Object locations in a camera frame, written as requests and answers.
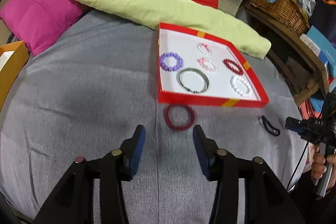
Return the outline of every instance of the pink cushion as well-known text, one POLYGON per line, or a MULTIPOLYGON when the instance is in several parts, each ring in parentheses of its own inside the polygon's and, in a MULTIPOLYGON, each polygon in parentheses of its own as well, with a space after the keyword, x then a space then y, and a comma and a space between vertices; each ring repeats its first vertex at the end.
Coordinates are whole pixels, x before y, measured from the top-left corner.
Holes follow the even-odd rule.
POLYGON ((74 0, 10 0, 0 17, 37 55, 53 45, 86 8, 74 0))

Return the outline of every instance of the orange box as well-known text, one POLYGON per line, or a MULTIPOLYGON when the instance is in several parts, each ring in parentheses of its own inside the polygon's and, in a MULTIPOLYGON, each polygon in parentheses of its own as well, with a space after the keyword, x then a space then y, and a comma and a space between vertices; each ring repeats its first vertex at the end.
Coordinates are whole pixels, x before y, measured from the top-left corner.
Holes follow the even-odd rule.
POLYGON ((23 41, 0 47, 0 111, 11 86, 28 59, 29 54, 23 41))

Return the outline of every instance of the blue box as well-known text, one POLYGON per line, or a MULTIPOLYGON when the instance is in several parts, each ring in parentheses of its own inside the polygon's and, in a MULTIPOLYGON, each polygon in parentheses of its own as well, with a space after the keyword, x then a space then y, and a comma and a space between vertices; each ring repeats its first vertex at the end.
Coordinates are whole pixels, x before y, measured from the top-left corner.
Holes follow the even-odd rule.
POLYGON ((323 34, 319 32, 314 26, 311 26, 307 32, 309 37, 325 54, 329 63, 329 71, 333 78, 336 76, 336 48, 325 38, 323 34))
POLYGON ((325 67, 325 72, 327 73, 327 77, 329 78, 330 72, 329 72, 329 61, 326 57, 326 55, 323 53, 323 51, 320 49, 317 44, 311 40, 307 35, 302 34, 300 36, 300 39, 312 50, 312 52, 322 61, 324 67, 325 67))

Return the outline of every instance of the bed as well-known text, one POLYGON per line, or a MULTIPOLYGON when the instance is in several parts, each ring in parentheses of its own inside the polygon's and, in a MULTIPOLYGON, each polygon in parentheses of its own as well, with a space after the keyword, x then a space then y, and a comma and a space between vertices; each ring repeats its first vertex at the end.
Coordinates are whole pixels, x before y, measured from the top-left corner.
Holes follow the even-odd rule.
MULTIPOLYGON (((130 223, 209 222, 216 183, 202 175, 192 129, 169 129, 166 105, 156 100, 157 38, 147 27, 92 10, 28 61, 0 112, 0 191, 17 210, 33 219, 76 155, 100 158, 142 124, 139 170, 123 183, 130 223)), ((195 124, 236 157, 264 158, 286 186, 305 142, 284 124, 300 114, 273 64, 244 57, 270 102, 262 109, 193 106, 195 124), (279 137, 263 128, 263 114, 281 130, 279 137)), ((176 123, 188 119, 180 109, 171 116, 176 123)), ((98 196, 95 191, 95 223, 98 196)), ((243 223, 243 195, 239 200, 243 223)))

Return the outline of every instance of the black cable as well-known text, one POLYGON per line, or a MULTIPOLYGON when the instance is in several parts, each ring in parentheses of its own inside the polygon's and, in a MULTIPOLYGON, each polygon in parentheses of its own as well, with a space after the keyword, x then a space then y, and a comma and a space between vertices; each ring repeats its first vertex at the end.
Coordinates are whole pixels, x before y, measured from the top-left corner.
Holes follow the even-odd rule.
POLYGON ((286 191, 287 191, 287 192, 288 192, 288 187, 289 187, 290 183, 292 182, 292 179, 293 179, 293 177, 294 177, 294 175, 295 175, 295 173, 296 173, 296 170, 298 169, 298 167, 299 167, 299 165, 300 165, 300 162, 301 162, 301 160, 302 160, 302 158, 303 158, 303 155, 305 154, 305 151, 306 151, 306 149, 307 149, 307 146, 308 146, 308 144, 309 144, 309 141, 310 141, 310 136, 309 136, 308 141, 307 141, 307 143, 306 143, 306 146, 305 146, 305 148, 304 148, 304 150, 303 150, 303 152, 302 152, 302 154, 301 154, 300 160, 299 160, 299 162, 297 163, 296 168, 295 168, 295 170, 294 170, 294 172, 293 172, 293 174, 292 174, 292 176, 291 176, 291 178, 290 178, 290 180, 289 180, 289 182, 288 182, 288 185, 287 185, 287 188, 286 188, 286 191))

